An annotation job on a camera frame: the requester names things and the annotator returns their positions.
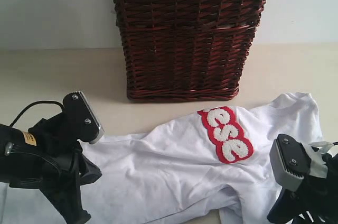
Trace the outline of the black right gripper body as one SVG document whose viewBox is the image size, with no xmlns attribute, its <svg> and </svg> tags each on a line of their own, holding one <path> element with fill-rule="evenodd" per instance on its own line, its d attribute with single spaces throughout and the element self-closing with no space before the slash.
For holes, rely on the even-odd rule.
<svg viewBox="0 0 338 224">
<path fill-rule="evenodd" d="M 298 194 L 304 212 L 292 223 L 337 223 L 337 155 L 324 154 L 328 167 L 324 179 L 308 176 Z"/>
</svg>

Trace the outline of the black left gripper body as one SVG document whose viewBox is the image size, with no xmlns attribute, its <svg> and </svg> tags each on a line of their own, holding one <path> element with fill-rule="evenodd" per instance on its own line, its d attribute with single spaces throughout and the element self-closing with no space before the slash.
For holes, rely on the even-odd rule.
<svg viewBox="0 0 338 224">
<path fill-rule="evenodd" d="M 64 114 L 41 119 L 28 131 L 7 128 L 7 182 L 12 188 L 53 188 L 76 179 L 81 146 Z"/>
</svg>

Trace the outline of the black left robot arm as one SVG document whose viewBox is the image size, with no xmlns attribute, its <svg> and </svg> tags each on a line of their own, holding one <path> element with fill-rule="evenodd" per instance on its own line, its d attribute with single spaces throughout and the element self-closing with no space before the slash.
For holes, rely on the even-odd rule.
<svg viewBox="0 0 338 224">
<path fill-rule="evenodd" d="M 86 223 L 82 185 L 95 183 L 101 170 L 80 145 L 96 139 L 99 130 L 73 122 L 64 114 L 41 119 L 27 132 L 1 125 L 1 182 L 12 188 L 38 189 L 66 223 Z"/>
</svg>

